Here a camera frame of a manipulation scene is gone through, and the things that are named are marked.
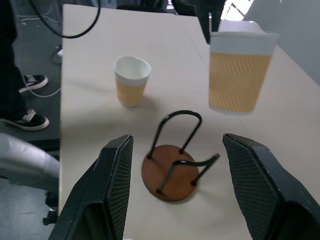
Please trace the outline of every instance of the gray floor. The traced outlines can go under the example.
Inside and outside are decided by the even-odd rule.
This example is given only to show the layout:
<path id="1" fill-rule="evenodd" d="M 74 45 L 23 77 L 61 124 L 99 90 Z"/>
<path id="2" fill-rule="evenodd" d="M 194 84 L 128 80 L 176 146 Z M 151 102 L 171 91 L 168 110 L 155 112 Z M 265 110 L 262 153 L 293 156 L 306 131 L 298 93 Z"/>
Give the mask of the gray floor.
<path id="1" fill-rule="evenodd" d="M 20 15 L 33 15 L 28 1 L 17 0 L 16 10 Z M 52 1 L 35 1 L 39 10 L 45 13 Z M 61 67 L 51 62 L 51 55 L 61 39 L 53 35 L 39 20 L 18 23 L 18 39 L 15 42 L 15 58 L 24 74 L 45 74 L 49 84 L 36 91 L 39 95 L 49 95 L 61 84 Z M 56 23 L 50 24 L 59 29 Z M 30 92 L 23 93 L 28 107 L 50 120 L 47 129 L 27 132 L 0 123 L 4 132 L 25 141 L 57 139 L 60 124 L 60 94 L 39 98 Z M 46 240 L 54 225 L 45 226 L 42 219 L 49 207 L 45 204 L 45 191 L 27 186 L 12 185 L 0 179 L 0 239 L 6 240 Z"/>
<path id="2" fill-rule="evenodd" d="M 47 240 L 54 225 L 45 226 L 49 207 L 45 191 L 0 179 L 0 239 Z"/>

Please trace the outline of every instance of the shoelace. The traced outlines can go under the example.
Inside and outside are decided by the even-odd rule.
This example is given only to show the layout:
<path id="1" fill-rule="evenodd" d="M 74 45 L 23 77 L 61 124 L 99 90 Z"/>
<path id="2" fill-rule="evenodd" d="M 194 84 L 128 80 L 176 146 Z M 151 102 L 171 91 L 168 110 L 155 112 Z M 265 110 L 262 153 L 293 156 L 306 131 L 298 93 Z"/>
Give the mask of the shoelace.
<path id="1" fill-rule="evenodd" d="M 25 122 L 27 122 L 27 123 L 29 123 L 35 115 L 36 115 L 36 111 L 35 111 L 35 110 L 33 110 L 33 109 L 28 109 L 28 110 L 26 111 L 26 115 L 24 115 L 24 116 L 22 117 L 22 120 L 25 121 Z"/>

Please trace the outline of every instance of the yellow paper cup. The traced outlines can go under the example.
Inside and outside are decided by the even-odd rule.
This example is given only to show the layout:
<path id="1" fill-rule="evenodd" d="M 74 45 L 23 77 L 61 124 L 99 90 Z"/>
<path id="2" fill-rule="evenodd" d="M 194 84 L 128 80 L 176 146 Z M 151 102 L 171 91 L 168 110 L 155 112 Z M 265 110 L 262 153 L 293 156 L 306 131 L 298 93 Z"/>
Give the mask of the yellow paper cup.
<path id="1" fill-rule="evenodd" d="M 119 57 L 114 63 L 116 91 L 119 101 L 133 107 L 143 99 L 151 66 L 135 56 Z"/>
<path id="2" fill-rule="evenodd" d="M 275 33 L 211 33 L 211 109 L 238 114 L 255 109 L 278 37 Z"/>

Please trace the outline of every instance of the white tabletop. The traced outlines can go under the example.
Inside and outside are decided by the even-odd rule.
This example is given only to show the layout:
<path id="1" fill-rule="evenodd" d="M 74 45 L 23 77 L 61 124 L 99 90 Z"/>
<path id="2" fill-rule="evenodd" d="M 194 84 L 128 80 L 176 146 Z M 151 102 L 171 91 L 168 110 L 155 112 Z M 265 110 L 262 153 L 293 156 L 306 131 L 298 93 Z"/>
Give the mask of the white tabletop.
<path id="1" fill-rule="evenodd" d="M 96 11 L 65 5 L 64 34 L 83 31 Z M 251 25 L 255 23 L 225 24 L 221 31 L 236 24 L 241 24 L 241 31 L 261 31 Z M 93 30 L 78 39 L 64 39 L 63 50 L 60 209 L 101 148 L 125 134 L 134 137 L 126 237 L 251 238 L 235 198 L 223 133 L 248 137 L 269 147 L 320 203 L 320 88 L 280 48 L 271 61 L 256 109 L 246 116 L 210 110 L 209 46 L 195 17 L 103 9 Z M 152 67 L 144 101 L 137 107 L 125 107 L 117 99 L 113 62 L 122 55 L 140 57 Z M 190 201 L 171 204 L 148 192 L 141 164 L 161 119 L 184 109 L 203 118 L 186 151 L 196 161 L 214 153 L 221 157 L 203 176 Z M 196 122 L 191 116 L 173 118 L 158 144 L 182 145 Z"/>

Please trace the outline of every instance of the white cup rim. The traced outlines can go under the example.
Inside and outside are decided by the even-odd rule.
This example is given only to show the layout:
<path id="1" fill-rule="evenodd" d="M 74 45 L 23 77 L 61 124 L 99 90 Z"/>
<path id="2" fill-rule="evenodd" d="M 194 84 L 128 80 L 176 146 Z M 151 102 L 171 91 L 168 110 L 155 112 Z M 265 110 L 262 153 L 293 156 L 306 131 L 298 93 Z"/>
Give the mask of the white cup rim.
<path id="1" fill-rule="evenodd" d="M 116 64 L 117 64 L 117 62 L 118 62 L 119 60 L 124 59 L 124 58 L 132 58 L 132 59 L 139 60 L 140 62 L 144 63 L 144 64 L 147 66 L 147 72 L 145 73 L 145 75 L 143 75 L 142 77 L 138 77 L 138 78 L 128 78 L 128 77 L 125 77 L 125 76 L 123 76 L 122 74 L 120 74 L 120 73 L 117 71 Z M 136 56 L 131 56 L 131 55 L 124 55 L 124 56 L 118 57 L 118 58 L 114 61 L 114 63 L 113 63 L 113 69 L 114 69 L 114 71 L 115 71 L 116 74 L 118 74 L 119 76 L 121 76 L 122 78 L 124 78 L 124 79 L 126 79 L 126 80 L 128 80 L 128 81 L 130 81 L 130 80 L 131 80 L 131 81 L 134 81 L 134 80 L 145 79 L 145 78 L 147 78 L 147 77 L 150 75 L 150 73 L 151 73 L 151 66 L 150 66 L 150 64 L 149 64 L 147 61 L 143 60 L 142 58 L 139 58 L 139 57 L 136 57 Z"/>
<path id="2" fill-rule="evenodd" d="M 279 35 L 243 31 L 211 33 L 210 51 L 221 54 L 272 55 Z"/>

